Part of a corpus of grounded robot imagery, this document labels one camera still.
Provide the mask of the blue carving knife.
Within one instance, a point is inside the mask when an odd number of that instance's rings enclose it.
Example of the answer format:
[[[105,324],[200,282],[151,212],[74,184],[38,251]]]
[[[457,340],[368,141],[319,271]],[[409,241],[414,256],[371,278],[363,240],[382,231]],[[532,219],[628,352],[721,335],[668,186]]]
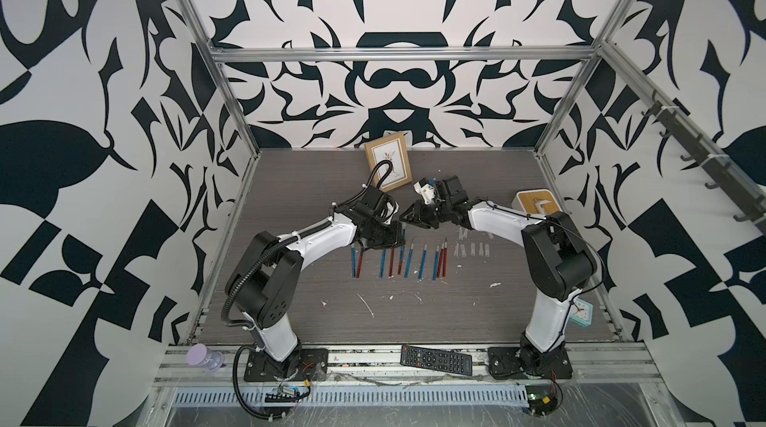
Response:
[[[405,265],[405,271],[404,271],[404,278],[408,279],[409,273],[411,271],[411,265],[412,265],[412,259],[413,259],[413,253],[414,253],[414,241],[411,241],[408,251],[407,251],[407,257],[406,257],[406,265]]]
[[[402,231],[401,231],[401,245],[399,249],[399,261],[403,263],[403,257],[404,257],[404,251],[405,251],[405,245],[406,245],[406,225],[402,225]]]

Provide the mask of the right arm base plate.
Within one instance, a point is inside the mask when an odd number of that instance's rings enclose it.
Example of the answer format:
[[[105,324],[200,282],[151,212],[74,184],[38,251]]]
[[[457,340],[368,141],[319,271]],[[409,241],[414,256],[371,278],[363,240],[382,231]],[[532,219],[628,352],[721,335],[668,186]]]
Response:
[[[540,352],[534,347],[490,347],[488,371],[496,380],[542,378],[571,379],[574,373],[572,363],[564,347],[550,352]]]

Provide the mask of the wooden picture frame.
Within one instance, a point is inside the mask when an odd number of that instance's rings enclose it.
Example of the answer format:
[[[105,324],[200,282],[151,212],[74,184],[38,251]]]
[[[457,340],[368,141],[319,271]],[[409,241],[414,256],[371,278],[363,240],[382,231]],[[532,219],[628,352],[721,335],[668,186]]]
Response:
[[[403,133],[367,142],[364,151],[374,173],[373,181],[379,190],[389,192],[412,182],[407,142]]]

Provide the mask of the white box with wooden lid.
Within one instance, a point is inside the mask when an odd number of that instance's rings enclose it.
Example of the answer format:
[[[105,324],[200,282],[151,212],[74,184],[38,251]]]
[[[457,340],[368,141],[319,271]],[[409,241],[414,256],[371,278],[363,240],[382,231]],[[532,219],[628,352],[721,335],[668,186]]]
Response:
[[[546,189],[519,191],[512,208],[529,215],[554,215],[562,211],[553,193]]]

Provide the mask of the red knife capped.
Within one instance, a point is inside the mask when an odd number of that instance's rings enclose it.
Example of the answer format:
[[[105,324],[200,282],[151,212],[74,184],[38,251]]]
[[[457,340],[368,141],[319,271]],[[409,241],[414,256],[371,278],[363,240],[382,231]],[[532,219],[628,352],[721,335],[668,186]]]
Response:
[[[399,263],[398,263],[397,275],[402,275],[403,265],[404,265],[404,253],[405,253],[405,247],[403,245],[403,247],[401,247],[399,251],[399,259],[398,259]]]

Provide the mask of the blue knife capped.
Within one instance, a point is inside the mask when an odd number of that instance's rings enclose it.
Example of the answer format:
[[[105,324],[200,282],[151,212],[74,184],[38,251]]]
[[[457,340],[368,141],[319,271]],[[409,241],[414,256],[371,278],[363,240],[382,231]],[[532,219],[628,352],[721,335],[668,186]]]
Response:
[[[434,253],[434,263],[433,263],[433,273],[432,273],[432,281],[436,281],[440,275],[440,269],[441,269],[441,247],[437,245]]]
[[[381,251],[379,277],[383,279],[385,273],[386,251]]]
[[[418,269],[418,281],[422,281],[425,273],[425,263],[428,257],[428,243],[424,243]]]

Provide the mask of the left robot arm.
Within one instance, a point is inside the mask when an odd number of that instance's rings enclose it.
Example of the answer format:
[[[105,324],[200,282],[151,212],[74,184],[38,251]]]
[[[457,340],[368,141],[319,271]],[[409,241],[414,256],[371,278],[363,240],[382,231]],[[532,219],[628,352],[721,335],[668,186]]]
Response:
[[[259,233],[225,285],[221,322],[251,332],[271,359],[289,359],[299,340],[287,313],[302,271],[351,245],[363,253],[401,247],[405,239],[402,223],[394,219],[397,212],[391,195],[367,186],[309,227],[285,235]]]

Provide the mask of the red carving knife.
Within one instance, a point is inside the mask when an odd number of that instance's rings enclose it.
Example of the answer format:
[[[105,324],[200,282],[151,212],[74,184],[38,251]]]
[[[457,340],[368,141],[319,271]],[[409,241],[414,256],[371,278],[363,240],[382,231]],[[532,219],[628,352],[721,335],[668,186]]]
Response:
[[[446,274],[447,274],[447,259],[448,259],[447,251],[448,251],[448,241],[445,239],[445,241],[443,241],[443,245],[441,249],[441,257],[440,257],[441,267],[440,267],[439,277],[441,277],[441,279],[444,279],[444,277],[446,277]]]
[[[394,247],[390,250],[390,259],[389,259],[389,269],[388,269],[388,277],[393,277],[393,267],[394,267],[394,261],[395,261],[395,249]]]
[[[434,279],[440,279],[443,271],[443,263],[445,261],[445,249],[446,249],[446,241],[442,241],[440,243],[440,247],[438,249],[438,259],[436,263],[436,273],[434,275]]]

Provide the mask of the black wall hook rail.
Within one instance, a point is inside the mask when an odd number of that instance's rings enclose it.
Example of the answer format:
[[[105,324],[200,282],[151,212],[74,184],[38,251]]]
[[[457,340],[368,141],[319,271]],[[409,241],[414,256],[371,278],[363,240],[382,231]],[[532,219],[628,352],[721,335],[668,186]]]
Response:
[[[660,127],[663,140],[674,140],[683,150],[680,159],[702,169],[709,182],[708,190],[720,190],[738,207],[734,215],[738,223],[752,223],[761,235],[765,235],[765,191],[761,189],[714,141],[702,131],[682,109],[668,103],[653,89],[651,106],[642,117],[652,117]]]

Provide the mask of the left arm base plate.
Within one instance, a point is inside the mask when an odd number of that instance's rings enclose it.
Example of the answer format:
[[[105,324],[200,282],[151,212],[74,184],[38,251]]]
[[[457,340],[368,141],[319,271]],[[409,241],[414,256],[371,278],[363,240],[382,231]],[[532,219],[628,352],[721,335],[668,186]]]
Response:
[[[245,363],[245,382],[320,380],[326,377],[329,351],[324,348],[297,348],[287,359],[276,361],[265,351],[249,351]]]

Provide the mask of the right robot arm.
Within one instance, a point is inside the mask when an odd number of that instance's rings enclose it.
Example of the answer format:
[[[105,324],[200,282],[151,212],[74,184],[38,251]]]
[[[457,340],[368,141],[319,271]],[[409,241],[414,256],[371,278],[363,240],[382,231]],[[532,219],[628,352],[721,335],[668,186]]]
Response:
[[[537,290],[532,317],[509,364],[500,353],[490,355],[490,373],[496,379],[551,373],[556,363],[566,360],[570,312],[598,268],[596,255],[570,216],[561,211],[534,215],[487,199],[471,200],[455,176],[423,179],[414,190],[419,200],[401,215],[404,223],[422,229],[454,223],[524,248]]]

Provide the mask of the black remote control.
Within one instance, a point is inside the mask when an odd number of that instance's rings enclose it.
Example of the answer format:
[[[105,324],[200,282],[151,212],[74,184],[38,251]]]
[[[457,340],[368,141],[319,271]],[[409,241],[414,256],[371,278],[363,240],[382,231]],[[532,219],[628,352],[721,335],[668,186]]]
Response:
[[[403,344],[400,364],[458,376],[473,375],[473,357],[470,354],[451,350],[434,349]]]

